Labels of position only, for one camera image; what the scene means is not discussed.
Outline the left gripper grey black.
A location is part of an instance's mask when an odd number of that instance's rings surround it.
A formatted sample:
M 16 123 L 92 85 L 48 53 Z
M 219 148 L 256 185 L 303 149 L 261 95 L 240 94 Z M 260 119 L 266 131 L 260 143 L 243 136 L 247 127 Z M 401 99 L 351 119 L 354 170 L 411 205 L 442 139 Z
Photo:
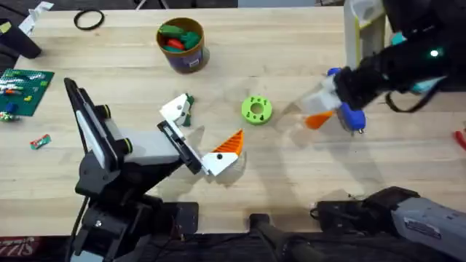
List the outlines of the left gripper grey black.
M 244 142 L 243 129 L 239 129 L 221 145 L 201 159 L 190 147 L 178 126 L 191 126 L 191 96 L 184 93 L 163 105 L 165 118 L 156 131 L 121 130 L 111 120 L 107 105 L 94 107 L 94 160 L 101 169 L 115 172 L 129 168 L 157 167 L 180 162 L 194 174 L 202 167 L 206 174 L 217 176 L 240 157 Z

